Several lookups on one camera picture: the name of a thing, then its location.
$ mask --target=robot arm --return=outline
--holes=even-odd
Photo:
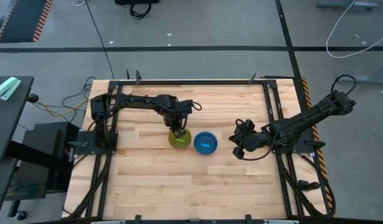
[[[111,100],[115,100],[115,104],[112,106],[110,105]],[[107,119],[124,108],[154,110],[164,118],[165,125],[177,138],[185,135],[187,117],[188,114],[192,113],[192,108],[196,110],[202,109],[200,104],[192,100],[179,101],[177,97],[171,95],[102,94],[96,96],[91,99],[92,118],[96,123],[96,145],[106,146],[110,143]]]
[[[238,159],[243,159],[244,149],[248,152],[263,146],[270,146],[276,150],[291,149],[304,130],[329,116],[350,113],[355,104],[356,102],[350,100],[344,92],[334,90],[310,109],[292,118],[276,120],[261,127],[262,132],[256,132],[254,123],[249,119],[241,124],[237,123],[234,135],[229,137],[229,140],[237,145],[233,154]]]

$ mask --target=concrete floor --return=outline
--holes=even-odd
[[[367,46],[383,35],[383,1],[371,12],[352,11],[345,16],[331,39],[332,46]],[[317,9],[312,0],[281,1],[294,46],[325,46],[327,35],[343,10]],[[0,0],[0,17],[9,0]],[[125,7],[113,1],[89,0],[103,42],[108,47],[259,45],[285,46],[275,2],[272,0],[162,0],[148,17],[135,21]],[[36,43],[0,44],[0,48],[100,47],[101,43],[86,6],[54,1],[41,39]],[[349,52],[335,52],[336,55]],[[116,78],[134,76],[138,69],[146,78],[248,78],[253,73],[292,77],[287,52],[194,51],[109,52]],[[314,103],[329,93],[340,74],[372,75],[383,67],[383,52],[365,52],[334,59],[326,52],[297,52],[301,76],[307,78]],[[59,105],[61,99],[80,91],[90,75],[110,79],[103,52],[0,53],[0,75],[32,75],[32,92],[40,100]],[[348,84],[340,84],[346,90]],[[329,118],[318,125],[337,215],[383,220],[383,85],[358,85],[350,97],[354,111]],[[80,96],[69,103],[76,105]],[[32,105],[26,105],[20,123],[32,129],[36,123],[61,121]],[[80,113],[74,124],[80,126]],[[335,130],[343,133],[334,134]],[[14,140],[24,130],[17,128]],[[20,223],[56,220],[61,216],[65,194],[21,202],[29,217]],[[0,223],[18,223],[7,218],[9,203]]]

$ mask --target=white cable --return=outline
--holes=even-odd
[[[360,50],[360,51],[358,51],[358,52],[351,53],[351,54],[349,54],[349,55],[344,55],[344,56],[334,56],[334,55],[332,55],[332,54],[329,52],[329,50],[328,50],[328,41],[329,41],[329,39],[331,38],[331,36],[332,36],[332,34],[333,34],[335,28],[338,26],[339,21],[342,19],[343,15],[345,15],[345,13],[346,13],[346,12],[353,6],[353,4],[354,4],[355,2],[356,2],[356,0],[353,0],[352,4],[345,10],[345,12],[344,12],[344,13],[341,15],[341,17],[338,19],[338,21],[336,21],[333,30],[331,31],[331,33],[329,34],[329,36],[328,36],[328,38],[327,38],[327,41],[326,41],[326,49],[327,49],[327,53],[328,53],[329,56],[331,56],[331,57],[333,57],[333,58],[347,58],[347,57],[350,57],[350,56],[353,56],[353,55],[357,55],[357,54],[359,54],[359,53],[361,53],[361,52],[365,52],[365,51],[367,51],[367,50],[369,50],[369,49],[375,47],[377,44],[379,44],[381,41],[383,41],[383,37],[382,37],[380,40],[378,40],[378,41],[377,41],[375,44],[373,44],[372,46],[370,46],[370,47],[368,47],[368,48],[366,48],[366,49]]]
[[[84,4],[86,3],[86,0],[83,0],[82,3],[80,3],[80,4],[75,4],[75,2],[77,2],[77,1],[82,1],[82,0],[73,0],[72,5],[73,5],[73,6],[82,6],[82,5],[84,5]]]

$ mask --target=wooden tabletop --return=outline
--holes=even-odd
[[[108,80],[95,80],[90,97],[106,93]],[[284,117],[300,112],[292,80],[277,80]],[[125,109],[118,115],[118,149],[113,156],[106,194],[105,220],[286,218],[274,154],[261,161],[240,161],[228,140],[235,120],[251,119],[257,128],[269,122],[261,85],[138,85],[125,86],[123,93],[155,96],[170,94],[179,100],[193,99],[203,107],[189,115],[187,129],[194,137],[210,131],[219,146],[209,156],[199,154],[192,143],[173,149],[168,128],[152,110]],[[274,104],[273,93],[270,98]],[[83,129],[91,124],[88,106]],[[246,152],[245,157],[263,155],[267,147]],[[313,167],[293,156],[298,179],[317,181]],[[65,208],[72,212],[90,187],[95,156],[89,155],[72,173]],[[293,213],[295,199],[290,191]],[[320,190],[305,192],[325,212]],[[93,214],[97,214],[95,197]]]

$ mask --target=green object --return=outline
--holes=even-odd
[[[173,148],[184,149],[191,142],[191,133],[189,130],[186,130],[186,134],[181,136],[180,138],[176,138],[174,137],[173,133],[169,133],[168,141]]]
[[[0,99],[8,100],[17,87],[21,84],[18,78],[11,77],[0,85]]]

